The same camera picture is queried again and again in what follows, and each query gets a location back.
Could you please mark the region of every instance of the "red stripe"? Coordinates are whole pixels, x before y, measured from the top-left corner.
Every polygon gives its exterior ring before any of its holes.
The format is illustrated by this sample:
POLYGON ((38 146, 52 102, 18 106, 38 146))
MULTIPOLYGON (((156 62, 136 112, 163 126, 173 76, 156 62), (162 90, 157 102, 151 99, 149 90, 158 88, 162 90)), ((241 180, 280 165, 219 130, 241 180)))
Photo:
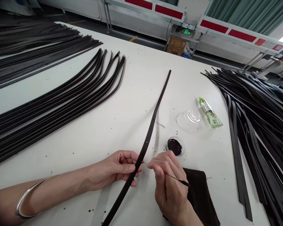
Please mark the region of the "red stripe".
POLYGON ((144 0, 125 0, 125 2, 152 10, 152 3, 144 0))
POLYGON ((275 47, 273 48, 273 50, 279 51, 279 50, 282 49, 282 48, 283 48, 282 45, 277 44, 277 45, 275 45, 275 47))
POLYGON ((200 26, 203 26, 203 27, 215 30, 215 31, 219 31, 221 33, 226 33, 227 30, 229 29, 225 26, 221 26, 221 25, 215 24, 207 20, 202 20, 200 26))
POLYGON ((234 29, 232 29, 230 32, 229 32, 229 35, 230 36, 234 36, 236 38, 240 38, 240 39, 243 39, 245 41, 249 41, 249 42, 253 42, 257 37, 255 36, 252 36, 252 35, 249 35, 249 34, 246 34, 246 33, 243 33, 243 32, 240 32, 240 31, 236 31, 234 29))
POLYGON ((181 13, 181 12, 178 12, 176 10, 172 10, 172 9, 163 7, 161 5, 156 5, 155 6, 155 11, 158 12, 158 13, 162 13, 162 14, 171 16, 171 17, 175 17, 177 19, 181 19, 182 15, 183 15, 183 13, 181 13))
POLYGON ((264 39, 258 39, 258 40, 255 42, 255 45, 256 45, 256 46, 260 46, 260 45, 262 45, 263 43, 265 43, 265 41, 266 41, 266 40, 264 40, 264 39))

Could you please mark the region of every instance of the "hand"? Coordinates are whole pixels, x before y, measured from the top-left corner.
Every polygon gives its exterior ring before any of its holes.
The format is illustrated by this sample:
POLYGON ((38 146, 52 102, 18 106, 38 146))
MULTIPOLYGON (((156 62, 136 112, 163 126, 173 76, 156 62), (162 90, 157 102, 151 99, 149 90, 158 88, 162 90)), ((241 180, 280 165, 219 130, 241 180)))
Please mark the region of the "hand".
POLYGON ((186 173, 172 151, 162 152, 147 164, 155 173, 155 200, 173 226, 203 225, 187 199, 188 187, 167 176, 186 182, 186 173))
MULTIPOLYGON (((138 158, 138 154, 134 151, 117 151, 105 158, 104 160, 97 162, 91 166, 88 166, 87 176, 90 181, 90 191, 102 189, 115 181, 126 181, 129 174, 134 172, 135 163, 138 158)), ((142 168, 139 167, 135 177, 139 176, 142 168)), ((136 186, 136 181, 133 180, 131 187, 136 186)))

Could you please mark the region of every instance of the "forearm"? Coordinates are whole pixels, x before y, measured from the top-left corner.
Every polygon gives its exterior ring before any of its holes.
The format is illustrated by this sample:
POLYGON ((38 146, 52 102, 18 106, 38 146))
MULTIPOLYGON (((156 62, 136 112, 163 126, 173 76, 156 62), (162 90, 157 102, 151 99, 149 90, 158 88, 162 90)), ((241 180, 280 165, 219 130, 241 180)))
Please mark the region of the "forearm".
MULTIPOLYGON (((48 178, 25 198, 21 212, 25 215, 37 214, 88 191, 89 180, 85 170, 81 168, 48 178)), ((0 190, 0 225, 20 225, 25 221, 16 216, 16 206, 21 196, 38 181, 0 190)))

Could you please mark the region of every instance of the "bracelet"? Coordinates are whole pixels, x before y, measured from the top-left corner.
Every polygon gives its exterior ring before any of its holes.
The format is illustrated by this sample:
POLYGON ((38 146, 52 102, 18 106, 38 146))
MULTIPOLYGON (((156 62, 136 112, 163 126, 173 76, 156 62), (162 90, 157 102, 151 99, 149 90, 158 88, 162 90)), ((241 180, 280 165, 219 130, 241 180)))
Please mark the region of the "bracelet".
POLYGON ((39 182, 35 183, 33 186, 31 186, 31 187, 22 195, 22 197, 20 198, 20 200, 19 200, 19 202, 18 202, 18 204, 17 204, 17 208, 16 208, 16 215, 17 215, 17 216, 19 216, 19 217, 21 217, 21 218, 23 218, 23 219, 28 219, 28 218, 32 218, 32 217, 38 215, 38 213, 35 214, 35 215, 31 215, 31 216, 24 215, 24 214, 21 213, 20 208, 21 208, 21 206, 22 206, 22 203, 23 203, 25 197, 29 194, 29 192, 32 191, 35 187, 37 187, 40 183, 42 183, 42 182, 45 181, 46 179, 47 179, 47 178, 42 179, 42 180, 40 180, 39 182))

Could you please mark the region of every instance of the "paintbrush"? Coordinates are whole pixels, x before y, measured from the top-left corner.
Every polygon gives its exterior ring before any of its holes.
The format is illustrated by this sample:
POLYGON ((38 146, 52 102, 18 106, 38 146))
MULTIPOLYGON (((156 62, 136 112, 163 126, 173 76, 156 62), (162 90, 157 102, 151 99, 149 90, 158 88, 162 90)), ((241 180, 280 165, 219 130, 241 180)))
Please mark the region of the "paintbrush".
POLYGON ((166 174, 166 175, 168 175, 168 176, 170 176, 170 177, 172 177, 172 178, 178 180, 180 183, 182 183, 183 185, 185 185, 185 186, 187 186, 187 187, 191 187, 191 185, 190 185, 188 182, 184 181, 184 180, 179 180, 179 179, 177 179, 176 177, 173 177, 173 176, 171 176, 171 175, 169 175, 169 174, 167 174, 167 173, 164 173, 164 174, 166 174))

